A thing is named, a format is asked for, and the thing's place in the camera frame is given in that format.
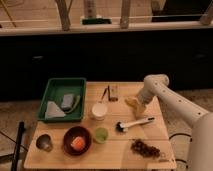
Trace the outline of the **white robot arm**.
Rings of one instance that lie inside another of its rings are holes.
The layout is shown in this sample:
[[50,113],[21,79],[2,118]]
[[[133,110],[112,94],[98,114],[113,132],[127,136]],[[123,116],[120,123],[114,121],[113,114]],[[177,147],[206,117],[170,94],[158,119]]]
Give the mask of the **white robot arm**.
[[213,112],[177,94],[168,85],[165,74],[147,75],[136,97],[140,104],[147,105],[157,96],[192,129],[187,171],[213,171]]

